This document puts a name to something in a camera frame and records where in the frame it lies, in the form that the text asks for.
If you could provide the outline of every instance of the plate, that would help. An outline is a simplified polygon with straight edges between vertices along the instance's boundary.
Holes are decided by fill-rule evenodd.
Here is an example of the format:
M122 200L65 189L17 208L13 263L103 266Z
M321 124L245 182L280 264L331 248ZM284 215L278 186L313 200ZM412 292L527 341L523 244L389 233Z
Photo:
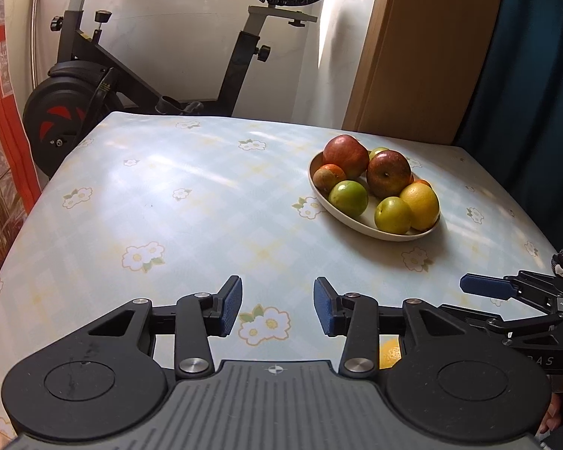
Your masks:
M424 232L420 232L412 228L405 235L396 235L395 233L387 233L385 231L378 230L378 228L375 226L373 215L375 214L375 209L379 204L379 199L371 194L369 187L367 186L367 181L365 181L364 177L359 177L357 180L359 181L359 183L365 186L365 189L367 189L367 192L369 193L369 204L367 205L367 209L359 217L351 218L350 216L347 216L346 214L338 210L335 206L333 206L313 184L313 174L315 174L315 171L322 165L323 152L320 152L313 158L309 165L309 183L311 183L311 187L313 188L315 196L319 200L320 204L331 214L331 216L344 223L344 225L346 225L347 227L350 227L357 232L368 235L375 239L389 240L391 242L409 242L411 240L417 240L421 237L425 237L425 235L429 235L438 226L438 223L440 222L440 216L438 216L438 220L434 224L434 226L428 231ZM416 174L413 174L413 177L415 179L419 179Z

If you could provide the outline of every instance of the white wall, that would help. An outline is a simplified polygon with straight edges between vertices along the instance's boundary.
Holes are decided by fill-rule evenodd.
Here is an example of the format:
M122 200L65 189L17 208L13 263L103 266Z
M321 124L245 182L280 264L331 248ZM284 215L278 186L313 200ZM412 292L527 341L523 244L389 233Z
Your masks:
M30 0L6 0L13 18L22 22ZM38 64L43 79L56 59L58 33L50 21L62 15L68 0L39 0ZM247 18L248 5L257 0L86 0L81 28L91 35L97 9L113 16L103 26L101 44L162 94L178 99L212 99L218 90L238 32ZM315 12L315 8L304 8ZM271 46L266 63L253 61L236 107L236 116L289 122L303 64L307 28L269 18L260 44ZM21 42L28 42L27 25L10 25L7 38L11 68L23 58ZM29 77L21 71L14 78L17 102L29 94Z
M309 29L292 121L340 129L374 0L324 0Z

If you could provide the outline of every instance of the ribbed gray surface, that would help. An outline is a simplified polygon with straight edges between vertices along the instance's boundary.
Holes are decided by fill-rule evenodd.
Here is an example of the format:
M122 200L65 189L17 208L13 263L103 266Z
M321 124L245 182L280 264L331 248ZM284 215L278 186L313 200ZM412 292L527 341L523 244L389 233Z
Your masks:
M22 437L8 450L65 446ZM152 419L78 450L456 450L403 425L368 381L327 362L225 362L219 373L176 387ZM538 450L534 439L476 449Z

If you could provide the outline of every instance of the bowl of fruit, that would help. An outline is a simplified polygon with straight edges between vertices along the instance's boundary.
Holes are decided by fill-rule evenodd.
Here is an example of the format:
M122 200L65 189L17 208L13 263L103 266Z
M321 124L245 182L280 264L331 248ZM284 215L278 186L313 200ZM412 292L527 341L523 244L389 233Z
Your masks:
M370 237L407 242L432 232L440 203L396 150L367 150L350 135L330 140L309 165L309 182L337 220Z

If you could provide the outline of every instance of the floral tablecloth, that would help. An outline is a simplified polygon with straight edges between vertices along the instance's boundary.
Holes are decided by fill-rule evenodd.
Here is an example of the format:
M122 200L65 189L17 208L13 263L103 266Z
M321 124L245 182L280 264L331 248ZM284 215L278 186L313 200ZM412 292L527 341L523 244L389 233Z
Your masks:
M406 297L538 315L463 294L467 272L551 272L550 243L466 152L352 133L408 157L440 198L438 228L413 242L369 238L317 203L310 160L339 130L234 118L113 113L63 163L0 272L0 385L21 358L137 297L174 304L233 274L244 299L233 333L211 339L230 359L331 359L313 281L400 306ZM172 366L173 340L155 359ZM0 431L12 436L0 404Z

